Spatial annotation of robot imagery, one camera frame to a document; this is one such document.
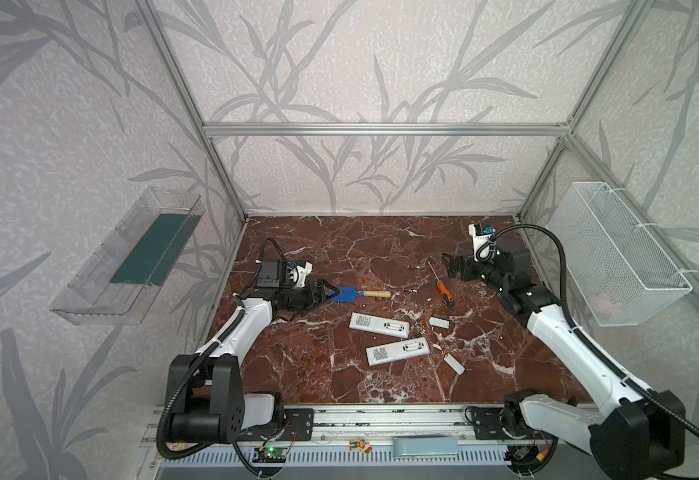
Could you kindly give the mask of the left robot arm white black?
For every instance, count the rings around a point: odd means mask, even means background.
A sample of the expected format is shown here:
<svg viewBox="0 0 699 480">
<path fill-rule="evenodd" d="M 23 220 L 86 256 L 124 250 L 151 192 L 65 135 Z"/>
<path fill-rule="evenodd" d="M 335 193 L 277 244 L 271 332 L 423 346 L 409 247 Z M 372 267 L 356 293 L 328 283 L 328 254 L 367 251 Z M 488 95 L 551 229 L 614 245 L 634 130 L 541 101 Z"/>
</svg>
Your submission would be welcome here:
<svg viewBox="0 0 699 480">
<path fill-rule="evenodd" d="M 232 444 L 247 431 L 278 433 L 285 428 L 283 401 L 275 393 L 245 394 L 242 365 L 277 313 L 307 315 L 335 300 L 340 290 L 309 278 L 305 261 L 261 260 L 236 310 L 193 354 L 170 365 L 157 446 L 167 458 L 188 456 L 214 444 Z"/>
</svg>

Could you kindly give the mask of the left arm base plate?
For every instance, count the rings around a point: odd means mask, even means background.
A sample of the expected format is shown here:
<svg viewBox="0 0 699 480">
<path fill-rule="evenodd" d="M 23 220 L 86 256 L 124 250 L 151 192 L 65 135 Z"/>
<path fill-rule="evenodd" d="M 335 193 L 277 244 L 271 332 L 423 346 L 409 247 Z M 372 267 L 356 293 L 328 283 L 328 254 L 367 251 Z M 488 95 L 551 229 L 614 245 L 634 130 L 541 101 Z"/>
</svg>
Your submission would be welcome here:
<svg viewBox="0 0 699 480">
<path fill-rule="evenodd" d="M 242 433 L 242 439 L 261 442 L 310 441 L 313 438 L 315 413 L 313 408 L 286 408 L 275 423 L 251 427 Z"/>
</svg>

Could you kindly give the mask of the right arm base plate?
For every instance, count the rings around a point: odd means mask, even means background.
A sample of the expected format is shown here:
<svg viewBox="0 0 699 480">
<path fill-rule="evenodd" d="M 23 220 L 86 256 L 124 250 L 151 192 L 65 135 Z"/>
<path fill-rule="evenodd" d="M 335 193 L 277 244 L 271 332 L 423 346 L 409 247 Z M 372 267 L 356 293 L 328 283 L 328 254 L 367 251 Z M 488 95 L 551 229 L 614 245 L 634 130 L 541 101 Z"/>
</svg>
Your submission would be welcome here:
<svg viewBox="0 0 699 480">
<path fill-rule="evenodd" d="M 520 440 L 527 437 L 517 423 L 517 415 L 505 407 L 467 406 L 465 420 L 473 427 L 477 440 Z"/>
</svg>

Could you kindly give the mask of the white remote control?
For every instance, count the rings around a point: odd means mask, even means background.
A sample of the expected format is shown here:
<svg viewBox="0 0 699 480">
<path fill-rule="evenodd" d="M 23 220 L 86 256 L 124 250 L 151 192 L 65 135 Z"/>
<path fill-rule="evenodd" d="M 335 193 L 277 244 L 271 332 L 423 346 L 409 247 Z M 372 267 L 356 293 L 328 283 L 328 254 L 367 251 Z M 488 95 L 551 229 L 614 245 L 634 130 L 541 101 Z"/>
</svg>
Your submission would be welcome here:
<svg viewBox="0 0 699 480">
<path fill-rule="evenodd" d="M 387 319 L 355 312 L 351 316 L 349 328 L 399 339 L 409 338 L 409 322 Z"/>
<path fill-rule="evenodd" d="M 430 353 L 427 339 L 423 337 L 413 338 L 367 348 L 367 363 L 369 363 L 369 366 L 378 366 L 426 356 Z"/>
</svg>

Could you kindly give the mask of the orange handled screwdriver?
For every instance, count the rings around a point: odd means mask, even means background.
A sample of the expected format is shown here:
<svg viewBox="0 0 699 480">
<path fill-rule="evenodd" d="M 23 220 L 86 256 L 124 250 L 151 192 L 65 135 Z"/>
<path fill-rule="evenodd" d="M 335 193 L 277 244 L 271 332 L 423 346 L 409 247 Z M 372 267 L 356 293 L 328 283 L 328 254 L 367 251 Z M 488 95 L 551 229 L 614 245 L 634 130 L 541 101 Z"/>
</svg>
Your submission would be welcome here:
<svg viewBox="0 0 699 480">
<path fill-rule="evenodd" d="M 435 286 L 437 286 L 437 291 L 439 291 L 439 297 L 441 297 L 441 300 L 443 300 L 443 303 L 447 305 L 447 307 L 451 308 L 455 306 L 455 299 L 453 299 L 453 294 L 451 294 L 451 291 L 447 289 L 447 286 L 445 286 L 445 282 L 439 278 L 439 275 L 437 275 L 437 272 L 435 272 L 435 268 L 433 268 L 433 265 L 431 265 L 431 262 L 427 262 L 427 265 L 429 265 L 429 270 L 431 270 L 431 273 L 433 273 L 433 276 L 435 276 Z"/>
</svg>

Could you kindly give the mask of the white battery cover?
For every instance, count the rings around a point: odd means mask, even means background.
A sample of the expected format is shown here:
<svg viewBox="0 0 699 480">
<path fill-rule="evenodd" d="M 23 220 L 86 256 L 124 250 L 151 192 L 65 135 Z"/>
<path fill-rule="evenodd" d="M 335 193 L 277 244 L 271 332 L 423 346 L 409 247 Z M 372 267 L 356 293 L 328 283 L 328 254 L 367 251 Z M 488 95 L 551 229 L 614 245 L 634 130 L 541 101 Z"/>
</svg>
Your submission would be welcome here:
<svg viewBox="0 0 699 480">
<path fill-rule="evenodd" d="M 435 328 L 441 328 L 441 329 L 449 329 L 451 328 L 451 322 L 449 320 L 437 318 L 437 317 L 431 317 L 429 318 L 429 324 Z"/>
<path fill-rule="evenodd" d="M 453 357 L 451 353 L 447 354 L 443 358 L 443 361 L 445 361 L 445 363 L 447 363 L 447 365 L 449 365 L 449 367 L 451 367 L 451 369 L 455 371 L 455 374 L 457 374 L 457 376 L 461 376 L 465 373 L 465 366 L 463 366 L 463 364 L 461 364 L 461 362 L 459 362 L 457 358 Z"/>
</svg>

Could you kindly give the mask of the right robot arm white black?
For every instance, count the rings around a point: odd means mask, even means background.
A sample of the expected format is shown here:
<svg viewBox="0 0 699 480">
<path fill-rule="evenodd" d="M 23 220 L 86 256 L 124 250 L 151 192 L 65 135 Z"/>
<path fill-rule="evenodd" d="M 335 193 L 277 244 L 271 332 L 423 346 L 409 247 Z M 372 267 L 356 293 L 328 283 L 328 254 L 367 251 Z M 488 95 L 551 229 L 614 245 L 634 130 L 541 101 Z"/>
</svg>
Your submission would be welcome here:
<svg viewBox="0 0 699 480">
<path fill-rule="evenodd" d="M 511 426 L 543 430 L 591 455 L 611 479 L 647 479 L 685 461 L 685 430 L 665 413 L 682 414 L 683 402 L 659 393 L 659 405 L 627 385 L 629 374 L 607 353 L 595 354 L 587 333 L 569 325 L 563 302 L 531 277 L 531 256 L 523 243 L 503 239 L 491 260 L 443 254 L 449 278 L 481 281 L 517 323 L 543 341 L 597 405 L 597 412 L 547 395 L 511 398 Z"/>
</svg>

